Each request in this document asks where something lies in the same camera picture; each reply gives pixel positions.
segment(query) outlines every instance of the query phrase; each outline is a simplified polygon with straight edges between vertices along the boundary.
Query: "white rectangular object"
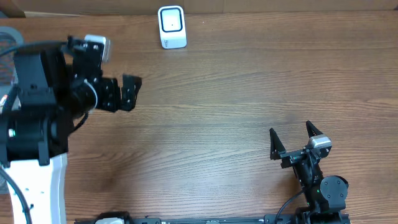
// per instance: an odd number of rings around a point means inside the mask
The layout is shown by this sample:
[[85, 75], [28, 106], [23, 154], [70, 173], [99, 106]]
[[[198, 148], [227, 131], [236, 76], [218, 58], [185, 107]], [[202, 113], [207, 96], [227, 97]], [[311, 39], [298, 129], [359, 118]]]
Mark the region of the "white rectangular object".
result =
[[164, 6], [158, 10], [157, 16], [163, 48], [176, 49], [187, 46], [183, 9], [180, 6]]

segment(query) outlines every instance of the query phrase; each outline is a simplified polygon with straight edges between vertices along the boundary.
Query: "wood grain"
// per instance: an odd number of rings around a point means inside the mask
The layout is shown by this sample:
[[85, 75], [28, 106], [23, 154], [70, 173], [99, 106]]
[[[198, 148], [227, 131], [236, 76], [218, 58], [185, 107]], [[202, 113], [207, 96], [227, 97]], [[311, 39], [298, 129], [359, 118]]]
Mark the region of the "wood grain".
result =
[[[70, 137], [67, 217], [275, 213], [299, 190], [269, 160], [269, 128], [302, 147], [310, 119], [333, 140], [325, 175], [350, 183], [354, 223], [398, 222], [398, 12], [187, 15], [163, 50], [156, 16], [7, 19], [26, 40], [108, 36], [107, 77], [143, 78], [131, 113], [95, 111]], [[10, 223], [1, 196], [0, 223]], [[289, 206], [293, 212], [303, 198]]]

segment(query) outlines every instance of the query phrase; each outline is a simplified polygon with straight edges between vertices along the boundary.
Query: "cable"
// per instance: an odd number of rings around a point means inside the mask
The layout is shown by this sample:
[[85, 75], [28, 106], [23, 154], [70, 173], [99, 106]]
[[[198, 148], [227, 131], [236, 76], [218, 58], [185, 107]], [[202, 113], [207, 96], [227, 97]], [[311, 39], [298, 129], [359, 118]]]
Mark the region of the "cable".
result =
[[4, 171], [3, 168], [0, 168], [0, 175], [6, 180], [9, 185], [14, 189], [15, 193], [17, 194], [19, 200], [21, 201], [22, 205], [22, 212], [25, 213], [26, 224], [32, 224], [32, 217], [30, 216], [30, 208], [27, 205], [26, 199], [24, 194], [19, 189], [18, 185], [13, 181], [13, 179]]
[[43, 45], [54, 45], [54, 46], [59, 45], [59, 46], [61, 46], [64, 44], [66, 44], [66, 42], [64, 42], [64, 41], [46, 40], [46, 41], [38, 41], [38, 42], [17, 45], [17, 46], [10, 47], [7, 50], [1, 52], [0, 57], [3, 57], [6, 54], [9, 54], [11, 52], [15, 52], [15, 51], [21, 50], [21, 49], [29, 49], [29, 48], [34, 48], [34, 47], [43, 46]]
[[301, 190], [299, 193], [295, 194], [293, 197], [291, 197], [288, 201], [286, 201], [281, 208], [279, 209], [278, 213], [275, 216], [275, 224], [278, 224], [278, 219], [280, 217], [280, 214], [282, 213], [282, 211], [285, 209], [285, 207], [290, 204], [291, 202], [293, 202], [294, 199], [296, 199], [298, 196], [300, 196], [302, 193], [306, 192], [308, 189], [311, 189], [313, 182], [315, 180], [315, 169], [312, 163], [312, 158], [311, 158], [311, 150], [307, 153], [308, 158], [310, 159], [310, 164], [311, 164], [311, 184], [310, 186], [308, 186], [307, 188]]
[[77, 131], [77, 129], [79, 129], [80, 127], [83, 126], [83, 124], [86, 122], [88, 118], [88, 112], [85, 113], [84, 117], [80, 120], [80, 122], [75, 126], [75, 129], [72, 131], [72, 133], [74, 133], [75, 131]]

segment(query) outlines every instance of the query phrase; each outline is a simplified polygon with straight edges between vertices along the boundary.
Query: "black cable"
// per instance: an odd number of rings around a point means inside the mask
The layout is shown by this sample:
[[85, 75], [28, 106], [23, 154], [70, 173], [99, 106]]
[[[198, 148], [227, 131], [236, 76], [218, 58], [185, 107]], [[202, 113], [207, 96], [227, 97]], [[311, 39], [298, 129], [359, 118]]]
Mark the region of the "black cable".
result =
[[0, 175], [6, 180], [10, 186], [14, 189], [15, 193], [17, 194], [19, 200], [22, 204], [22, 211], [25, 214], [26, 224], [32, 224], [32, 217], [30, 216], [30, 208], [26, 202], [24, 194], [19, 189], [18, 185], [14, 182], [14, 180], [4, 171], [4, 169], [0, 168]]
[[282, 213], [282, 211], [285, 209], [285, 207], [290, 204], [291, 202], [293, 202], [294, 199], [296, 199], [298, 196], [300, 196], [302, 193], [306, 192], [308, 189], [311, 189], [313, 182], [315, 180], [315, 169], [312, 163], [312, 158], [311, 158], [311, 150], [307, 153], [308, 158], [310, 159], [310, 164], [311, 164], [311, 184], [310, 186], [308, 186], [307, 188], [301, 190], [299, 193], [295, 194], [293, 197], [291, 197], [288, 201], [286, 201], [281, 208], [279, 209], [278, 213], [275, 216], [275, 224], [278, 224], [278, 219], [280, 217], [280, 214]]
[[49, 47], [50, 47], [50, 45], [54, 45], [54, 47], [56, 47], [56, 46], [61, 46], [61, 45], [64, 45], [64, 44], [66, 44], [66, 42], [64, 42], [64, 41], [46, 40], [46, 41], [38, 41], [38, 42], [32, 42], [32, 43], [17, 45], [17, 46], [10, 47], [10, 48], [4, 50], [3, 52], [1, 52], [0, 53], [0, 57], [3, 57], [6, 54], [9, 54], [11, 52], [15, 52], [17, 50], [29, 49], [29, 48], [34, 49], [34, 47], [37, 47], [37, 46], [41, 46], [42, 47], [43, 45], [48, 45]]
[[88, 118], [88, 112], [85, 113], [84, 117], [80, 120], [80, 122], [75, 126], [75, 129], [72, 131], [72, 133], [74, 133], [75, 131], [77, 131], [77, 129], [79, 129], [80, 127], [83, 126], [83, 124], [86, 122]]

